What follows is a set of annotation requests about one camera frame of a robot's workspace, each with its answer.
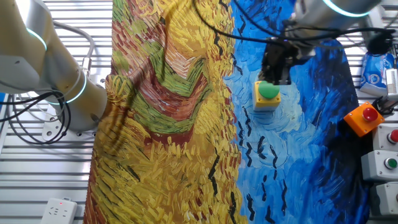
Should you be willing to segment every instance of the red button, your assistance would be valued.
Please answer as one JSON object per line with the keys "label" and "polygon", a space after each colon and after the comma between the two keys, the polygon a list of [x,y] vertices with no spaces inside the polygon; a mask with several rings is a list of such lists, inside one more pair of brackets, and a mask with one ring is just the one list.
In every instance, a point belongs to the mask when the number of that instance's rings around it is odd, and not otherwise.
{"label": "red button", "polygon": [[398,142],[398,130],[393,130],[390,134],[390,138],[394,142]]}
{"label": "red button", "polygon": [[375,121],[379,117],[379,113],[374,108],[365,108],[362,115],[366,121]]}

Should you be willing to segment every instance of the yellow brushstroke pattern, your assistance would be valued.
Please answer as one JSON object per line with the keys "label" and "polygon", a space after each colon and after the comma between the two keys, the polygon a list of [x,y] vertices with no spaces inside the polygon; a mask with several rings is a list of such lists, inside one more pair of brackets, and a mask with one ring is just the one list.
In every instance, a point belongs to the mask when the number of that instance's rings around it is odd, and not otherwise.
{"label": "yellow brushstroke pattern", "polygon": [[[232,32],[230,7],[219,0],[198,5],[218,29]],[[106,81],[108,104],[95,139],[84,223],[247,223],[239,214],[241,153],[231,143],[233,105],[223,83],[232,73],[234,40],[220,37],[215,45],[215,33],[201,23],[191,0],[114,0],[113,11],[113,74]],[[183,133],[157,141],[134,119],[140,76],[157,54],[152,42],[166,57],[179,58],[169,60],[172,68],[205,59],[212,92],[185,142],[176,143]]]}

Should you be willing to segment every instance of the green cap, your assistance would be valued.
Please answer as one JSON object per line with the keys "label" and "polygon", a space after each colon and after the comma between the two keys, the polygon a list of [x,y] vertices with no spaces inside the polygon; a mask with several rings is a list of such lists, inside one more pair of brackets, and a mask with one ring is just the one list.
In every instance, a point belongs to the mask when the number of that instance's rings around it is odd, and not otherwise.
{"label": "green cap", "polygon": [[398,162],[393,158],[388,158],[384,161],[384,164],[388,169],[395,169],[398,167]]}
{"label": "green cap", "polygon": [[279,86],[275,86],[266,81],[262,81],[259,84],[259,93],[262,97],[267,99],[272,99],[279,93]]}

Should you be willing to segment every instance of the green and yellow object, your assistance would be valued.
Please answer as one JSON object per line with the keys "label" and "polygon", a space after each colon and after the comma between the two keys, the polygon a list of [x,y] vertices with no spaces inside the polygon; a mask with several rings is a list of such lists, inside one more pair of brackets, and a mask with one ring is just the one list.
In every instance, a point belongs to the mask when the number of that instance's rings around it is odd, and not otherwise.
{"label": "green and yellow object", "polygon": [[254,111],[274,111],[280,103],[279,86],[258,81],[253,88]]}

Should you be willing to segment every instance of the cable connector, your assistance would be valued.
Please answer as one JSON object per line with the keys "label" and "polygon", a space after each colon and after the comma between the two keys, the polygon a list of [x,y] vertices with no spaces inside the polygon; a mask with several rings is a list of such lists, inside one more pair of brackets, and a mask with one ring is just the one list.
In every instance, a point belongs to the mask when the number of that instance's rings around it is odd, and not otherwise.
{"label": "cable connector", "polygon": [[83,58],[83,64],[81,65],[81,67],[83,68],[83,73],[87,77],[90,76],[91,62],[92,62],[91,58],[88,58],[88,57]]}

